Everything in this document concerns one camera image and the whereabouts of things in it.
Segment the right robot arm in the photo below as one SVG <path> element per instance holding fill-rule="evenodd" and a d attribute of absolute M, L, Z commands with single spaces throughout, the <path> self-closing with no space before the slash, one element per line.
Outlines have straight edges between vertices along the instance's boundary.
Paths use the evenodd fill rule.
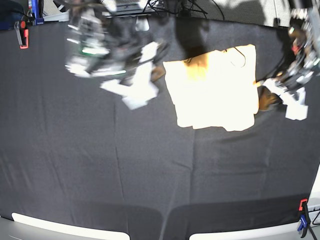
<path fill-rule="evenodd" d="M 116 15 L 116 6 L 101 0 L 71 0 L 65 68 L 80 78 L 105 78 L 100 88 L 121 96 L 135 110 L 156 98 L 158 66 L 168 43 L 156 38 L 144 18 Z"/>

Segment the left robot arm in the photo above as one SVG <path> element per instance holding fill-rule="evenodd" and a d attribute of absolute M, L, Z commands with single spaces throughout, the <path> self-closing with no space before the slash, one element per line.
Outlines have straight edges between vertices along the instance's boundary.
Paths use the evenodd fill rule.
<path fill-rule="evenodd" d="M 258 82 L 263 87 L 259 96 L 259 110 L 272 105 L 297 104 L 303 87 L 319 73 L 320 67 L 320 2 L 318 0 L 290 0 L 290 23 L 287 30 L 295 60 L 289 67 Z"/>

